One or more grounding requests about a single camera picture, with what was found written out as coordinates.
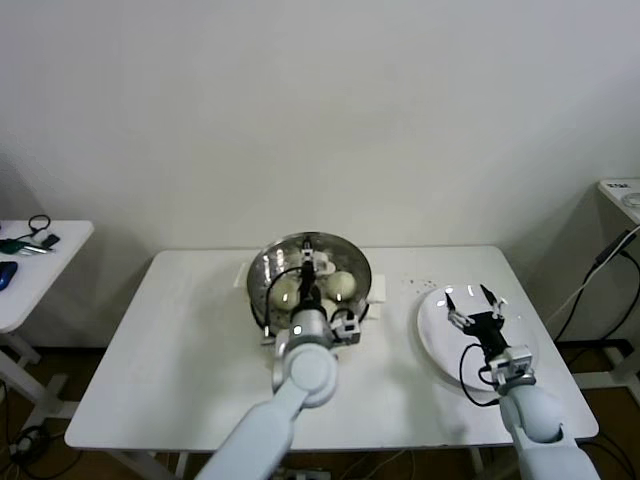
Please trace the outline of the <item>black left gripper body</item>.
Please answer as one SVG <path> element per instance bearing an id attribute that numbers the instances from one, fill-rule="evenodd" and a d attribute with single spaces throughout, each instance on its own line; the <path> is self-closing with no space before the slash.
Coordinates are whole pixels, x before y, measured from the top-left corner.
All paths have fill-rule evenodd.
<path id="1" fill-rule="evenodd" d="M 299 307 L 317 309 L 320 307 L 320 291 L 316 285 L 316 274 L 313 267 L 302 267 L 299 286 Z"/>

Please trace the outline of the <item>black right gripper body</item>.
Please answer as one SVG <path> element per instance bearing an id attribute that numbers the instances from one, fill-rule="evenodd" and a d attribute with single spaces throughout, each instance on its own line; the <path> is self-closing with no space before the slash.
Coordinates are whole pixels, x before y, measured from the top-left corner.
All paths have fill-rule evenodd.
<path id="1" fill-rule="evenodd" d="M 476 338 L 485 355 L 501 355 L 508 347 L 501 330 L 505 318 L 493 312 L 482 312 L 469 316 L 469 324 L 462 331 Z"/>

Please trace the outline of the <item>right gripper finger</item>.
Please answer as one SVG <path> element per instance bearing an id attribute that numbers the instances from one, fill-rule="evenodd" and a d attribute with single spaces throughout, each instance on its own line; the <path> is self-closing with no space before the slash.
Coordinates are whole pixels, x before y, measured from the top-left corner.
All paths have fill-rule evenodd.
<path id="1" fill-rule="evenodd" d="M 473 320 L 458 312 L 456 306 L 448 293 L 445 294 L 446 306 L 447 306 L 447 319 L 454 326 L 471 326 L 473 324 Z"/>
<path id="2" fill-rule="evenodd" d="M 494 318 L 502 318 L 503 317 L 503 313 L 502 313 L 502 309 L 503 306 L 505 305 L 505 302 L 503 299 L 499 299 L 493 291 L 491 291 L 490 289 L 488 289 L 485 285 L 481 284 L 481 291 L 483 292 L 487 302 L 489 303 L 489 305 L 492 308 L 492 316 Z"/>

